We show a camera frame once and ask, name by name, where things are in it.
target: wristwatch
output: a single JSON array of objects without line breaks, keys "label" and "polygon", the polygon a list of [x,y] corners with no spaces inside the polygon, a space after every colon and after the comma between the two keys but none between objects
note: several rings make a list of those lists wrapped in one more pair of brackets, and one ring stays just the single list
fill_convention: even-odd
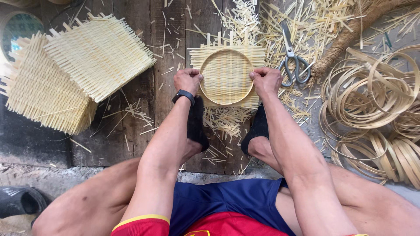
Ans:
[{"label": "wristwatch", "polygon": [[191,106],[194,106],[194,96],[185,90],[178,90],[176,95],[173,97],[172,102],[175,103],[180,96],[186,96],[191,101]]}]

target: yellow trim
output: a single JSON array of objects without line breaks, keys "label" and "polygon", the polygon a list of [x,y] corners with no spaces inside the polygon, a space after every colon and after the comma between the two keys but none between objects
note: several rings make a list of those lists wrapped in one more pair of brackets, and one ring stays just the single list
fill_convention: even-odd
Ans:
[{"label": "yellow trim", "polygon": [[136,221],[136,220],[143,220],[143,219],[161,219],[161,220],[166,221],[169,224],[169,219],[166,216],[163,216],[163,215],[157,215],[157,214],[141,215],[141,216],[137,216],[137,217],[133,217],[131,219],[125,220],[125,221],[117,224],[117,226],[115,226],[112,231],[114,231],[116,228],[118,228],[122,225],[128,224],[128,223]]},{"label": "yellow trim", "polygon": [[189,233],[185,234],[184,236],[186,236],[186,235],[188,235],[188,234],[190,234],[190,233],[195,233],[195,232],[207,232],[207,235],[208,235],[208,236],[210,236],[210,231],[208,231],[208,230],[197,230],[197,231],[192,231],[192,232],[189,232]]}]

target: concrete floor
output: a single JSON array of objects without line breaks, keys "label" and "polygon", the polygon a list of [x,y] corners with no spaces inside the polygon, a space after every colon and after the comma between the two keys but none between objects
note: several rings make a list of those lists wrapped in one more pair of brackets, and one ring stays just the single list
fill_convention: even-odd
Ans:
[{"label": "concrete floor", "polygon": [[[383,17],[381,20],[377,21],[374,24],[376,28],[382,28],[379,22],[383,22],[388,20],[389,17]],[[391,30],[389,32],[389,37],[391,42],[395,42],[399,35],[397,34],[398,28]],[[369,29],[364,32],[364,35],[369,35],[373,33],[373,30]],[[378,36],[378,43],[375,44],[376,46],[379,45],[379,42],[382,42],[383,35]],[[403,37],[399,42],[393,43],[393,49],[399,49],[401,47],[405,47],[408,45],[419,44],[420,39],[416,39],[413,33],[410,33]],[[372,46],[367,46],[363,51],[371,51]],[[417,64],[420,60],[420,54],[411,55],[412,57],[416,58]],[[304,91],[304,96],[307,96],[308,90]],[[321,105],[321,100],[319,99],[314,108]],[[319,136],[324,136],[322,131],[318,127],[318,114],[319,108],[312,109],[312,118],[309,120],[309,124],[302,125],[302,130],[304,130],[308,136],[313,140],[316,141]],[[322,142],[318,142],[316,145],[318,148],[321,148]],[[330,149],[326,149],[323,152],[325,157],[330,156]],[[0,185],[25,185],[31,186],[39,190],[46,199],[49,201],[55,199],[56,197],[60,196],[62,193],[70,189],[71,187],[82,183],[89,177],[97,174],[103,170],[103,168],[86,168],[86,167],[73,167],[70,169],[55,169],[55,168],[44,168],[44,167],[34,167],[34,166],[27,166],[27,165],[17,165],[17,164],[1,164],[0,163]],[[275,172],[273,169],[268,167],[267,165],[261,166],[252,163],[246,171],[246,174],[242,175],[240,178],[269,178],[269,179],[277,179],[280,175]],[[208,184],[214,182],[224,182],[224,181],[232,181],[238,179],[238,176],[225,176],[225,175],[216,175],[216,174],[206,174],[206,173],[179,173],[178,181],[181,182],[189,182],[194,184]],[[411,186],[406,186],[405,184],[401,183],[394,183],[389,181],[385,184],[385,187],[395,191],[396,193],[402,195],[408,201],[420,207],[420,191],[415,190]],[[31,235],[30,234],[30,222],[32,221],[33,216],[15,216],[0,220],[0,236],[11,236],[11,235]]]}]

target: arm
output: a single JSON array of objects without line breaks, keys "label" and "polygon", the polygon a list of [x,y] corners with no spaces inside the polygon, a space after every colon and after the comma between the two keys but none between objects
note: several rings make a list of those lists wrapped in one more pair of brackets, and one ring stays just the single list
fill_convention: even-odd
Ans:
[{"label": "arm", "polygon": [[257,68],[249,76],[264,104],[271,149],[289,186],[303,234],[357,234],[337,198],[324,157],[277,97],[280,71]]},{"label": "arm", "polygon": [[[179,70],[175,88],[196,94],[199,78],[195,69]],[[157,214],[170,219],[173,189],[186,149],[186,124],[191,102],[181,96],[146,147],[137,170],[137,183],[121,221],[140,215]]]}]

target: blue shorts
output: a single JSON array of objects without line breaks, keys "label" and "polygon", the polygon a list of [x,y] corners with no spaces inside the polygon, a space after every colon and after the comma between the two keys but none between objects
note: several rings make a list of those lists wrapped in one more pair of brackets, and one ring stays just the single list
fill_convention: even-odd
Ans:
[{"label": "blue shorts", "polygon": [[218,212],[237,212],[260,223],[295,236],[276,208],[284,178],[243,179],[224,183],[195,185],[175,184],[169,236],[179,236],[197,220]]}]

